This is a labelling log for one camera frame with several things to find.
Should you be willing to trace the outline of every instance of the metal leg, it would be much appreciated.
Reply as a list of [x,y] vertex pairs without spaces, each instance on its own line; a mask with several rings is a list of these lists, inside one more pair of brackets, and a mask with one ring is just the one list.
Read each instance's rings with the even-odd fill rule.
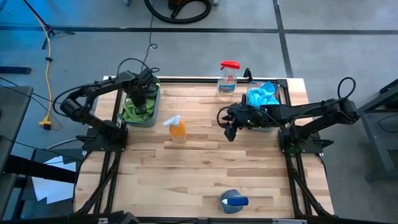
[[366,103],[362,107],[358,109],[359,112],[366,112],[367,110],[376,109],[379,106],[387,103],[390,99],[393,99],[398,96],[398,85],[391,88],[389,91],[381,94],[376,99]]
[[6,67],[0,66],[0,74],[30,74],[32,71],[28,67]]
[[31,161],[22,157],[10,155],[4,167],[7,173],[41,177],[50,180],[74,183],[76,172]]
[[389,170],[378,174],[368,174],[365,176],[366,181],[374,182],[375,180],[398,178],[398,170]]

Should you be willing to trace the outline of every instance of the gray container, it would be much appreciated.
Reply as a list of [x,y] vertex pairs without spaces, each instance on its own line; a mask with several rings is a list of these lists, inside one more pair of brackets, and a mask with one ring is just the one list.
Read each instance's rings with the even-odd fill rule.
[[[146,122],[143,123],[138,123],[138,122],[131,122],[131,121],[125,121],[126,124],[131,125],[133,127],[138,127],[138,128],[150,128],[156,123],[156,117],[157,117],[157,111],[159,109],[159,101],[160,101],[160,86],[157,89],[157,95],[156,95],[156,101],[155,101],[155,110],[154,110],[154,115],[152,115],[152,118]],[[123,116],[121,114],[118,114],[118,118],[123,121]]]

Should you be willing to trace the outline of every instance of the plastic bin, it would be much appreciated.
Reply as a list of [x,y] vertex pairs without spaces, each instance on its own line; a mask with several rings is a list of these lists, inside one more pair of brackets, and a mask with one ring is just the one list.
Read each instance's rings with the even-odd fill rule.
[[[267,82],[250,82],[248,85],[248,93],[249,90],[254,90],[256,88],[260,88],[261,86],[263,86],[264,84],[266,84]],[[278,96],[279,96],[279,85],[272,83],[273,86],[275,87],[275,93],[273,94],[273,97],[279,101]],[[273,130],[275,130],[275,127],[268,127],[268,128],[253,128],[253,130],[256,131],[264,131],[264,132],[271,132]]]
[[[143,123],[131,122],[131,121],[125,121],[125,123],[128,124],[128,125],[131,125],[133,127],[138,127],[138,128],[150,128],[150,127],[152,127],[156,123],[157,111],[159,109],[159,101],[160,101],[160,86],[157,89],[155,110],[154,110],[154,115],[152,115],[152,118],[150,120],[146,121],[146,122],[143,122]],[[118,118],[123,121],[123,116],[121,114],[118,114]]]

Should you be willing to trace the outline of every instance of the green cloth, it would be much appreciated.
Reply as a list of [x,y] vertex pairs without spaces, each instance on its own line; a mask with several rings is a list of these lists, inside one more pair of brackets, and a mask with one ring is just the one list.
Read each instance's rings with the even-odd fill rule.
[[155,111],[155,99],[146,99],[145,107],[147,109],[147,112],[137,115],[135,111],[136,106],[131,101],[131,99],[127,99],[126,102],[124,102],[123,104],[123,120],[136,123],[143,123],[150,120]]

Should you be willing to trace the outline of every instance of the white paper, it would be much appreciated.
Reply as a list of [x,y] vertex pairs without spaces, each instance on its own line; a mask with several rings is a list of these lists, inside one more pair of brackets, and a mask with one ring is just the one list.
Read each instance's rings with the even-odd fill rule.
[[[76,172],[76,162],[64,164],[62,156],[55,157],[45,163],[58,162],[49,164],[50,166],[59,167]],[[32,177],[35,194],[37,200],[47,197],[47,204],[58,202],[73,197],[73,184],[56,180],[47,180],[39,177]]]
[[[59,164],[63,164],[62,163],[62,156],[58,156],[58,157],[54,157],[51,160],[45,162],[45,163],[50,163],[50,162],[60,162]],[[33,187],[35,189],[35,194],[36,194],[36,198],[37,201],[42,200],[43,198],[45,198],[48,195],[48,191],[52,190],[52,189],[48,189],[47,188],[47,182],[45,179],[40,178],[40,177],[32,177],[32,181],[33,181]]]
[[[76,162],[66,164],[62,168],[71,171],[76,171]],[[56,191],[47,195],[47,204],[59,202],[73,197],[74,184],[72,183],[54,181],[51,187],[56,188]]]

